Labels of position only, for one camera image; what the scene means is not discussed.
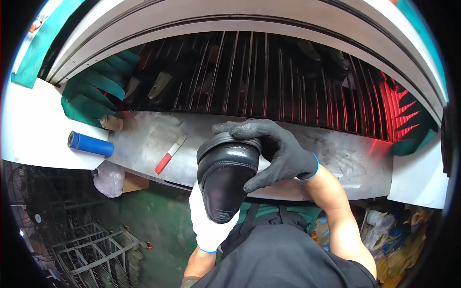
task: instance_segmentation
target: blue glove cuff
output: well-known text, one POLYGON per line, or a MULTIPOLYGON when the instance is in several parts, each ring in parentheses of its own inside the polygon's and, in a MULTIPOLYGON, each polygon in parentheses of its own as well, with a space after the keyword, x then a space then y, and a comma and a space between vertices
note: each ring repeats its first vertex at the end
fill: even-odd
POLYGON ((216 251, 213 251, 213 252, 208 252, 208 251, 205 251, 205 250, 203 250, 202 248, 200 248, 200 246, 198 246, 198 245, 197 245, 197 247, 198 247, 200 250, 202 250, 203 252, 208 253, 208 254, 213 254, 213 253, 216 253, 216 252, 217 252, 217 250, 216 250, 216 251))
POLYGON ((315 174, 317 174, 317 172, 319 171, 319 167, 320 167, 320 163, 319 163, 319 159, 317 158, 317 156, 314 154, 314 157, 315 157, 315 160, 317 160, 317 170, 315 171, 314 174, 312 174, 312 176, 310 176, 308 179, 300 179, 301 181, 306 181, 306 180, 309 180, 310 178, 314 177, 315 174))

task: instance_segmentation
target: forearm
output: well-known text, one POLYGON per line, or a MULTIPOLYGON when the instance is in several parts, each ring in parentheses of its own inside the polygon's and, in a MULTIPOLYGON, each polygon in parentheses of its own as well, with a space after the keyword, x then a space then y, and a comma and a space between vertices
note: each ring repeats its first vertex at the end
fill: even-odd
POLYGON ((189 257, 184 277, 203 277, 216 263, 216 253, 206 253, 197 246, 192 255, 189 257))
POLYGON ((346 192, 338 179, 322 165, 315 176, 303 182, 307 193, 325 212, 330 229, 330 251, 359 262, 376 277, 376 265, 361 239, 346 192))
POLYGON ((302 182, 307 193, 315 204, 325 213, 343 207, 349 207, 346 192, 338 179, 324 166, 319 165, 319 170, 312 178, 302 182))

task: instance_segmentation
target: metal surface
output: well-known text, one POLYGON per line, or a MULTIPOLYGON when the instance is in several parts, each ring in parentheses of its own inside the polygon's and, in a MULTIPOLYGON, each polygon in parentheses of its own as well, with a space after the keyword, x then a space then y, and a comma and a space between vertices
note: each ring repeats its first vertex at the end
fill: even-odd
MULTIPOLYGON (((211 126, 243 118, 167 112, 121 112, 123 131, 110 134, 114 154, 107 160, 135 174, 172 186, 191 189, 197 181, 197 149, 213 137, 211 126), (176 141, 180 130, 187 138, 168 166, 156 175, 155 166, 176 141)), ((350 200, 389 194, 393 156, 391 143, 327 129, 278 123, 291 131, 300 145, 314 152, 319 162, 336 175, 350 200)), ((260 157, 259 171, 269 163, 260 157)), ((308 200, 297 180, 288 181, 289 190, 260 189, 250 196, 279 200, 308 200)))

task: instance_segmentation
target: black shirt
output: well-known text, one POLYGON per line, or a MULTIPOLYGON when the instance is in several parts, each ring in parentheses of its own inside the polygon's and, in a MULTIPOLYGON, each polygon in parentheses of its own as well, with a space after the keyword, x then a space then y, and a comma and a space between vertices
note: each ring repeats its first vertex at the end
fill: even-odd
POLYGON ((324 251, 292 225, 259 225, 193 285, 198 287, 375 287, 361 264, 324 251))

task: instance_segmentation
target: gloved hand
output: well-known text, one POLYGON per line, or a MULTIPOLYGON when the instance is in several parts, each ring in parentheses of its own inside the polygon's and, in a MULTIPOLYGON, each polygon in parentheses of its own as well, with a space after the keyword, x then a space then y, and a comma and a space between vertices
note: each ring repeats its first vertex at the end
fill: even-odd
POLYGON ((190 218, 192 229, 197 234, 197 245, 200 250, 214 253, 218 246, 226 240, 227 236, 238 221, 240 210, 227 223, 218 224, 208 218, 200 188, 195 183, 189 197, 190 218))
POLYGON ((213 132, 229 132, 236 139, 261 140, 261 154, 271 165, 245 183, 243 190, 247 193, 296 176, 302 181, 307 180, 319 169, 317 156, 304 150, 291 132, 272 120, 254 119, 216 124, 213 132))

